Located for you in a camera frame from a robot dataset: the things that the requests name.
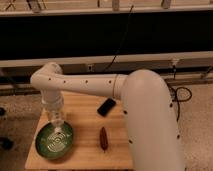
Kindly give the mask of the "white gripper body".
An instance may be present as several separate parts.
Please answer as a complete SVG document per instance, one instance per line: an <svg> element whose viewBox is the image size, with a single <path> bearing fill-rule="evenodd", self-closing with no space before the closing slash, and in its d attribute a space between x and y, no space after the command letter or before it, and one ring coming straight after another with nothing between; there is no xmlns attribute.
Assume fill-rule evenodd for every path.
<svg viewBox="0 0 213 171"><path fill-rule="evenodd" d="M59 111L64 105L60 91L43 91L42 104L47 111Z"/></svg>

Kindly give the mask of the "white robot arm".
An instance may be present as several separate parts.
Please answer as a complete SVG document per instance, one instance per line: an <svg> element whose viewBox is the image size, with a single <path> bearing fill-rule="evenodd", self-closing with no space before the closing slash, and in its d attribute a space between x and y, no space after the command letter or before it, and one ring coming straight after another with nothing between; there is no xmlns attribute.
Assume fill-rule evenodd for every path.
<svg viewBox="0 0 213 171"><path fill-rule="evenodd" d="M129 75L64 75L50 62L34 72L31 85L42 95L44 109L56 130L64 122L62 93L111 97L122 103L135 171L186 171L172 98L164 79L140 69Z"/></svg>

